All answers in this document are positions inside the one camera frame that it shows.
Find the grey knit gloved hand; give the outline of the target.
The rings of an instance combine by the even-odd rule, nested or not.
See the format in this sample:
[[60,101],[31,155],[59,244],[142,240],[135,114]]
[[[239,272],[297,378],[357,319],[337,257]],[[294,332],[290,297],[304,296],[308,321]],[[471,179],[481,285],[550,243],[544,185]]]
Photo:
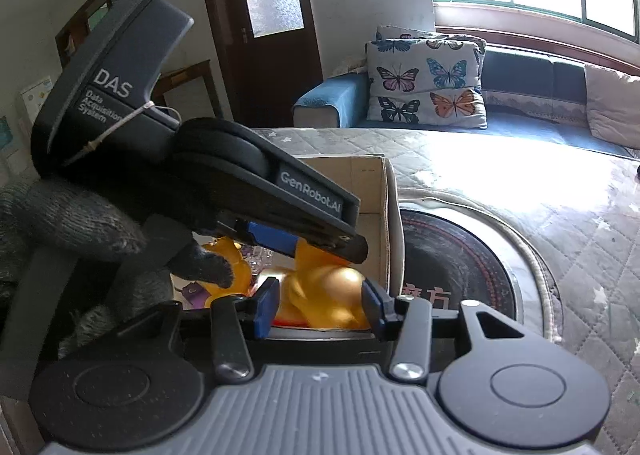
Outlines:
[[[1,189],[1,319],[11,308],[20,278],[41,245],[56,246],[106,267],[142,253],[142,227],[105,198],[88,190],[42,180],[14,180]],[[232,268],[224,257],[190,241],[162,267],[111,282],[91,269],[61,305],[50,345],[67,357],[118,325],[174,299],[171,277],[228,288]]]

